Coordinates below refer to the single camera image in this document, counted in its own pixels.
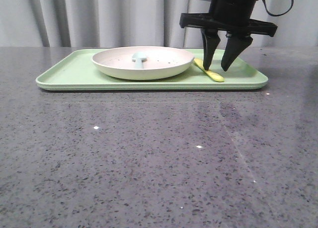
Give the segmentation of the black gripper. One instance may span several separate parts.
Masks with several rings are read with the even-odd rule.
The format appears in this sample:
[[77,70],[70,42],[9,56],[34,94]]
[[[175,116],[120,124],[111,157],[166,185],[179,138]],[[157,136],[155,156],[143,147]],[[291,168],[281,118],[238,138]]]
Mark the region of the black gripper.
[[203,68],[208,70],[220,43],[219,31],[227,32],[227,44],[221,67],[227,71],[234,60],[252,44],[251,34],[273,37],[277,25],[251,19],[257,0],[211,0],[207,13],[182,13],[180,27],[201,29],[203,40]]

